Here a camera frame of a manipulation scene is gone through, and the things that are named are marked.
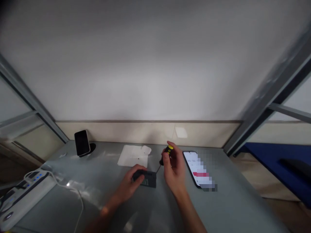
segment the wireless charger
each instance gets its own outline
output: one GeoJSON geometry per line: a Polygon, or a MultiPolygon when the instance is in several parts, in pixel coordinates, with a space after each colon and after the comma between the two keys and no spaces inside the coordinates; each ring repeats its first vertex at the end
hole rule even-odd
{"type": "Polygon", "coordinates": [[[84,155],[80,155],[79,157],[81,158],[81,157],[84,157],[84,156],[86,156],[86,155],[91,154],[91,153],[95,150],[95,148],[96,148],[96,144],[95,144],[95,143],[90,143],[90,148],[91,148],[91,150],[90,150],[90,152],[89,152],[89,153],[84,154],[84,155]]]}

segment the forearm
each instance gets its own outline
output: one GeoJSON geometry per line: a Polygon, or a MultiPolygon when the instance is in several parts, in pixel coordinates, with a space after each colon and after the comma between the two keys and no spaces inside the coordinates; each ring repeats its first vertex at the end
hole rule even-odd
{"type": "Polygon", "coordinates": [[[206,229],[195,210],[185,187],[174,193],[187,233],[206,233],[206,229]]]}
{"type": "Polygon", "coordinates": [[[120,206],[121,202],[112,197],[107,204],[103,207],[99,217],[93,221],[84,231],[84,233],[103,233],[107,232],[111,219],[120,206]]]}

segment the gray table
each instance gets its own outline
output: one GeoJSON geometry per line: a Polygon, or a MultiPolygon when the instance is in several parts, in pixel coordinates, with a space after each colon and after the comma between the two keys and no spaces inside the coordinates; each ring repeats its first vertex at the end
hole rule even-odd
{"type": "MultiPolygon", "coordinates": [[[[81,191],[85,210],[78,232],[82,232],[98,215],[129,170],[117,165],[125,144],[95,143],[97,147],[90,156],[79,158],[74,141],[69,141],[43,165],[44,169],[53,171],[62,179],[61,184],[69,184],[81,191]]],[[[152,149],[148,170],[156,171],[165,146],[148,146],[152,149]]],[[[190,172],[186,172],[187,190],[209,233],[288,232],[222,149],[181,149],[196,151],[218,184],[217,192],[203,192],[195,186],[190,172]]],[[[18,222],[15,229],[17,232],[73,232],[80,210],[77,194],[55,186],[18,222]]],[[[140,186],[134,196],[120,206],[113,218],[111,231],[184,232],[177,204],[163,177],[163,167],[157,174],[156,189],[140,186]]]]}

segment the power cord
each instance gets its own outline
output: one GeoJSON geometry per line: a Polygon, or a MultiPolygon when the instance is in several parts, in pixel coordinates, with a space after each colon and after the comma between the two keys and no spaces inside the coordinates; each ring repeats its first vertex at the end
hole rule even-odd
{"type": "MultiPolygon", "coordinates": [[[[28,172],[28,173],[24,176],[24,179],[25,179],[26,176],[28,176],[29,174],[31,174],[31,173],[33,173],[33,172],[37,172],[37,171],[38,171],[38,170],[35,170],[35,171],[32,171],[32,172],[28,172]]],[[[78,224],[79,224],[79,221],[80,221],[82,212],[83,212],[83,210],[84,210],[84,204],[83,204],[82,196],[81,196],[79,190],[77,190],[77,189],[75,189],[75,188],[71,188],[71,187],[68,187],[68,186],[59,184],[58,181],[57,181],[57,179],[55,178],[55,176],[54,176],[54,174],[53,174],[52,172],[46,171],[46,170],[42,170],[42,171],[51,174],[51,176],[53,177],[53,179],[55,180],[55,182],[56,182],[56,184],[57,184],[58,186],[63,187],[63,188],[66,188],[66,189],[74,190],[74,191],[76,191],[76,192],[78,193],[78,196],[80,197],[82,209],[81,209],[80,215],[79,215],[79,217],[78,217],[77,223],[76,223],[76,225],[75,225],[75,231],[74,231],[74,233],[75,233],[76,230],[77,230],[77,227],[78,227],[78,224]]]]}

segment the white cloth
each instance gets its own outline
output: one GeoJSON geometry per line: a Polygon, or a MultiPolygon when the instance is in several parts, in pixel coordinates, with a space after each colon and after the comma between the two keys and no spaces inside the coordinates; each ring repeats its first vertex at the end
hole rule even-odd
{"type": "Polygon", "coordinates": [[[135,164],[148,166],[148,155],[151,153],[151,148],[147,146],[130,146],[125,145],[121,152],[118,165],[132,167],[135,164]]]}

